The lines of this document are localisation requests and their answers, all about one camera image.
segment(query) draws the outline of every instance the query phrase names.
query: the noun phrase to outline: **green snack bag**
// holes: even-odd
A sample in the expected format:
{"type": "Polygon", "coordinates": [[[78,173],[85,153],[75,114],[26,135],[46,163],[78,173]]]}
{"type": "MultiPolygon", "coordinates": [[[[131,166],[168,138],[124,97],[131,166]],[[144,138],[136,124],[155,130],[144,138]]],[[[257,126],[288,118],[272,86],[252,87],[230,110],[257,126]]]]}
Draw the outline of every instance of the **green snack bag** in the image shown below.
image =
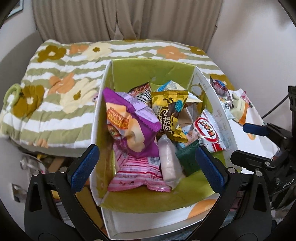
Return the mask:
{"type": "Polygon", "coordinates": [[[199,146],[200,143],[198,140],[196,140],[185,148],[178,149],[178,151],[176,152],[176,156],[178,157],[182,167],[184,168],[184,173],[186,177],[190,176],[200,169],[200,166],[195,160],[195,150],[199,146]]]}

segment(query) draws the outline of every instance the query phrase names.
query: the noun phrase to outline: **blue rubber pad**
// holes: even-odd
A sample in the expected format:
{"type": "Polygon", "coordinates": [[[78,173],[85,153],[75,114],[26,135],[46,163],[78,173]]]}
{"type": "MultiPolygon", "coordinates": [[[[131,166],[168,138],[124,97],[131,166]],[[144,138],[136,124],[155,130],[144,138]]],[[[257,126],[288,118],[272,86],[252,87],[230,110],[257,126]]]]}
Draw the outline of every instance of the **blue rubber pad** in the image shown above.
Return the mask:
{"type": "Polygon", "coordinates": [[[80,192],[89,178],[92,170],[99,160],[99,148],[94,147],[89,151],[87,156],[81,162],[74,174],[71,176],[71,190],[76,193],[80,192]]]}
{"type": "Polygon", "coordinates": [[[224,178],[201,147],[196,148],[195,159],[214,192],[221,194],[224,190],[224,178]]]}
{"type": "Polygon", "coordinates": [[[254,125],[250,123],[246,123],[242,127],[243,131],[246,133],[250,133],[253,135],[258,135],[258,136],[267,136],[269,134],[268,129],[266,126],[259,126],[259,125],[254,125]]]}

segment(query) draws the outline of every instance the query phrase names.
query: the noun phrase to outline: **floral quilt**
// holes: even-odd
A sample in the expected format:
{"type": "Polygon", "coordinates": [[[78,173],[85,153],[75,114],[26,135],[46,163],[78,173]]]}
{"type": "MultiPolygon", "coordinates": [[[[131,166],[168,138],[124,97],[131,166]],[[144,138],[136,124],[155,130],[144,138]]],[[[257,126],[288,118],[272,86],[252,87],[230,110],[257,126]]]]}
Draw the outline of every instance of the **floral quilt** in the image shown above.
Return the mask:
{"type": "Polygon", "coordinates": [[[20,84],[6,93],[0,136],[32,151],[80,156],[91,143],[96,97],[111,59],[167,59],[200,68],[231,84],[199,48],[158,40],[61,44],[47,40],[31,58],[20,84]]]}

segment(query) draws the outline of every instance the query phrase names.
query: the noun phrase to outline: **red oval logo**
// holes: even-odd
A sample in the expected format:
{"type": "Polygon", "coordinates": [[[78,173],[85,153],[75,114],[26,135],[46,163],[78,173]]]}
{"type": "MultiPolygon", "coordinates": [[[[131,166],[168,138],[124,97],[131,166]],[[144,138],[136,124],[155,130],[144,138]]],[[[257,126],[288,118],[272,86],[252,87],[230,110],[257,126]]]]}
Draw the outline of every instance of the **red oval logo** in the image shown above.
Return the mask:
{"type": "Polygon", "coordinates": [[[217,133],[212,124],[206,118],[199,117],[194,122],[194,127],[207,141],[212,143],[218,142],[217,133]]]}

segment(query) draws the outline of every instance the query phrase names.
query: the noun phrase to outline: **green hair tie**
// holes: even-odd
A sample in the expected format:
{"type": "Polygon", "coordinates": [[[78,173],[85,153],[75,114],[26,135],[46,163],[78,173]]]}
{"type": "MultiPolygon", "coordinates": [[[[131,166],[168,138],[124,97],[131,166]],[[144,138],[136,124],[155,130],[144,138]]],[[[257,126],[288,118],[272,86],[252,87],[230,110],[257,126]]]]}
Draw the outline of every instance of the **green hair tie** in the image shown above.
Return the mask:
{"type": "Polygon", "coordinates": [[[8,89],[8,91],[6,91],[6,94],[5,94],[4,98],[3,98],[3,106],[4,106],[4,107],[6,107],[6,103],[7,103],[8,97],[9,97],[10,94],[12,94],[14,91],[16,92],[16,94],[15,94],[15,97],[13,98],[13,101],[11,102],[11,106],[14,106],[14,105],[17,103],[17,101],[18,101],[18,99],[19,99],[19,97],[20,97],[20,93],[21,93],[21,91],[22,91],[22,88],[21,88],[21,86],[20,86],[19,84],[14,84],[14,85],[12,85],[12,86],[8,89]]]}

